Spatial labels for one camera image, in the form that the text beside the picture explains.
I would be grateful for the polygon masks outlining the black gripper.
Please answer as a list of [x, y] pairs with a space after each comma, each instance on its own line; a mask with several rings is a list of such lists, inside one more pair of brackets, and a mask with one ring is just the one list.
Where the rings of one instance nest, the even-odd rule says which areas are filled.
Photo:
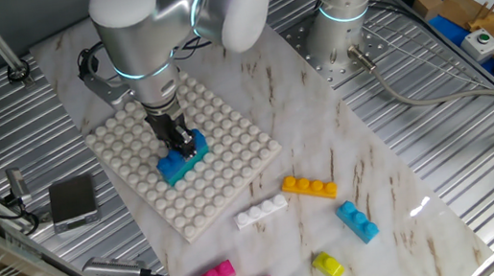
[[169, 151], [180, 151], [185, 159], [194, 157], [197, 153], [196, 142], [186, 126], [177, 97], [172, 97], [165, 103], [145, 103], [143, 109], [147, 113], [146, 121], [151, 125], [156, 137], [163, 140]]

